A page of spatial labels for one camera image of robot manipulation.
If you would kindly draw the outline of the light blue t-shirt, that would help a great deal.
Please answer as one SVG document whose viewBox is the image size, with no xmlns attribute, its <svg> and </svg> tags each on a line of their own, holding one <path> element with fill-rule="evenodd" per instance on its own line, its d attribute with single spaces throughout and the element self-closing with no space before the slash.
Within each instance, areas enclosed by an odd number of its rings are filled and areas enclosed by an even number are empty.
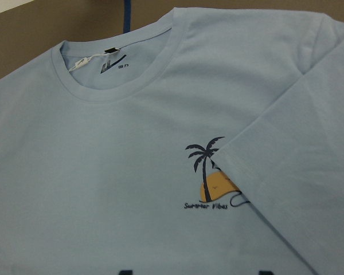
<svg viewBox="0 0 344 275">
<path fill-rule="evenodd" d="M 174 8 L 0 79 L 0 274 L 344 274 L 344 23 Z"/>
</svg>

